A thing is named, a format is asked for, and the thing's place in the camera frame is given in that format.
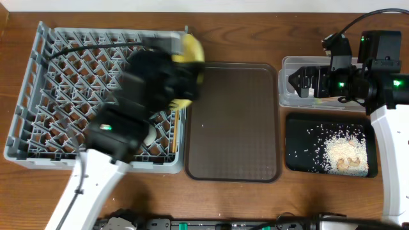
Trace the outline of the wooden chopstick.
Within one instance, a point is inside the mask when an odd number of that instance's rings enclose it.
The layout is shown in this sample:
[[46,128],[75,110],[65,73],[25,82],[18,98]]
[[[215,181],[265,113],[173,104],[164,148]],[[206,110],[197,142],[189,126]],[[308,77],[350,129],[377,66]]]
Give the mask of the wooden chopstick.
[[178,123],[179,123],[179,111],[175,112],[175,120],[174,120],[174,132],[173,132],[173,145],[172,145],[172,153],[176,153],[177,147],[177,136],[178,136]]

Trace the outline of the yellow plate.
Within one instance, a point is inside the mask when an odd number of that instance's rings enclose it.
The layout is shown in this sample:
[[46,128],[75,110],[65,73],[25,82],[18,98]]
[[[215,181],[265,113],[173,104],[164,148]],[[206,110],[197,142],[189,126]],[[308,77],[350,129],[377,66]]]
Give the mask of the yellow plate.
[[169,108],[177,111],[188,107],[199,97],[203,83],[205,54],[201,43],[191,34],[181,38],[181,54],[172,54],[172,70],[166,80],[167,92],[171,95]]

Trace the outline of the white plastic cup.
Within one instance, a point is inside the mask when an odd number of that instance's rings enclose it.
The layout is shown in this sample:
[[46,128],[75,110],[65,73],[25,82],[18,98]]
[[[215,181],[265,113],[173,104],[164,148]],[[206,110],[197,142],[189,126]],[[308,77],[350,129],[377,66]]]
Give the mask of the white plastic cup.
[[150,146],[155,142],[156,138],[157,138],[156,128],[153,125],[149,125],[148,135],[144,139],[144,145]]

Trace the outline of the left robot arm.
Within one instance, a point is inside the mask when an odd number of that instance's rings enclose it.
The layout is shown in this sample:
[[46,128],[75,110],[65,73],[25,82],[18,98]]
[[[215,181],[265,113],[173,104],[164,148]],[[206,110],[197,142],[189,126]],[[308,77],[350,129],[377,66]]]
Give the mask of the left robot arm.
[[181,38],[181,54],[143,44],[122,73],[114,103],[106,103],[87,127],[85,150],[78,153],[66,188],[47,229],[91,229],[109,194],[131,168],[147,138],[150,118],[178,111],[199,97],[203,46],[191,34]]

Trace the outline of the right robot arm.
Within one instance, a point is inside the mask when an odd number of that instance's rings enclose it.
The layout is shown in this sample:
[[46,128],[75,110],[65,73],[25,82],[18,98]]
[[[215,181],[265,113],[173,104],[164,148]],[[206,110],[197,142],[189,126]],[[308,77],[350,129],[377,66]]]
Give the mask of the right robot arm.
[[341,34],[322,42],[328,66],[303,66],[288,77],[298,96],[363,100],[378,142],[383,178],[383,221],[408,228],[408,75],[401,73],[401,32],[364,31],[357,68]]

